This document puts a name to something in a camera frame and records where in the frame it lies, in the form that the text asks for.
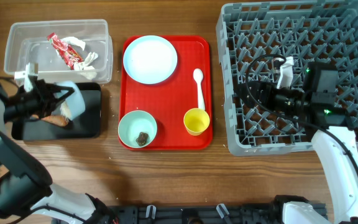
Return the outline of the green bowl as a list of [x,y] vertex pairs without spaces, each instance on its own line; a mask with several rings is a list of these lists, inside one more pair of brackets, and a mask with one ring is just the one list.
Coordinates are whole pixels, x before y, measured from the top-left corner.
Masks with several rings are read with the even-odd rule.
[[[155,139],[157,130],[157,122],[150,113],[135,110],[122,117],[118,126],[118,135],[123,145],[133,149],[140,149],[148,146]],[[143,147],[139,147],[135,141],[140,132],[145,132],[149,135],[147,144]]]

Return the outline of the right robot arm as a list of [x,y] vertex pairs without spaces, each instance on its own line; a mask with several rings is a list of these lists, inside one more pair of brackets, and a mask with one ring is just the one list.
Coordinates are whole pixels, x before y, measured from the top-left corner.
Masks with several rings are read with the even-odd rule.
[[324,170],[335,223],[358,223],[356,134],[347,110],[334,105],[338,76],[334,65],[310,62],[301,90],[245,80],[234,92],[247,107],[257,105],[304,127]]

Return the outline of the orange carrot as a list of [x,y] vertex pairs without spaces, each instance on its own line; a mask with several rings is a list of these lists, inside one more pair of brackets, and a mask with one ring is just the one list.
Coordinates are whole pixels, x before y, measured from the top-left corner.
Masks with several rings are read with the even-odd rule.
[[[31,118],[40,119],[36,114],[33,114]],[[59,127],[65,127],[70,122],[70,120],[63,115],[50,115],[41,118],[41,120]]]

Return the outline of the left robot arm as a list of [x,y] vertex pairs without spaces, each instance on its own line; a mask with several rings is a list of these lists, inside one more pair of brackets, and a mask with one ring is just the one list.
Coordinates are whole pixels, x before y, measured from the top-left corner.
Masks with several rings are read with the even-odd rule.
[[53,183],[48,170],[6,135],[5,124],[37,115],[51,115],[64,101],[83,103],[73,82],[52,84],[29,77],[30,88],[8,96],[0,83],[0,218],[18,221],[38,214],[53,223],[119,223],[119,217],[98,198]]

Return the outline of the light blue plate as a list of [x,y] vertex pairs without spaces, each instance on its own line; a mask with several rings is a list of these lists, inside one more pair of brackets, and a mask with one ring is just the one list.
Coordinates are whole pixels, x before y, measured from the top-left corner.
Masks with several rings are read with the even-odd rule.
[[167,39],[146,35],[133,40],[125,49],[123,66],[136,82],[153,85],[168,79],[178,64],[178,54]]

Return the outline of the white bowl with rice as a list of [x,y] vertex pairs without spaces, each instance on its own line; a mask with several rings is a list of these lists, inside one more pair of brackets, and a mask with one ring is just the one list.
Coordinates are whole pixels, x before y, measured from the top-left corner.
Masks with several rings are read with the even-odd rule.
[[61,104],[60,114],[69,120],[74,120],[83,114],[85,112],[85,101],[78,86],[71,81],[59,82],[56,85],[74,89],[74,92]]

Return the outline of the red snack wrapper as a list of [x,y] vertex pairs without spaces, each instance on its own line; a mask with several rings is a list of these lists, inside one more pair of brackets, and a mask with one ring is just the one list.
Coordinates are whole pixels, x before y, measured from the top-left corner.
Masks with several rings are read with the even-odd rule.
[[83,58],[77,53],[77,51],[70,44],[62,39],[59,39],[56,33],[52,32],[48,35],[47,40],[51,43],[57,51],[57,54],[71,70],[74,69],[75,63],[84,62]]

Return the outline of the yellow plastic cup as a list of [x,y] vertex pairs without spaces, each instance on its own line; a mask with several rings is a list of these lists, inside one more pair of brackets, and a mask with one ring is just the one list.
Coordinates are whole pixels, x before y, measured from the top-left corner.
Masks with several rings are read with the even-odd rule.
[[185,113],[183,123],[190,135],[199,136],[209,127],[210,117],[205,110],[192,108]]

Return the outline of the white tissue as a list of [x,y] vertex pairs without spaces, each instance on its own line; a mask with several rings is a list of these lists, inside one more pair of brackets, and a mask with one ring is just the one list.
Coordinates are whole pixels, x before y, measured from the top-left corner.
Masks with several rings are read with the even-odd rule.
[[[80,47],[82,50],[85,49],[86,44],[84,41],[77,39],[76,37],[65,37],[62,41],[66,42],[68,45],[75,45]],[[88,80],[92,80],[97,76],[96,72],[91,72],[94,70],[94,67],[91,65],[98,58],[96,52],[90,52],[82,62],[74,62],[73,69],[80,71],[80,75],[84,76]]]

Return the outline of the brown food scrap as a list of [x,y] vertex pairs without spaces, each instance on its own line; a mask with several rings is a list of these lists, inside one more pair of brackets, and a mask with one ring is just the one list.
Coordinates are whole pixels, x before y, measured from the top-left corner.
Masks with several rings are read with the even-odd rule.
[[137,139],[135,140],[139,147],[143,147],[147,144],[149,135],[145,132],[140,132]]

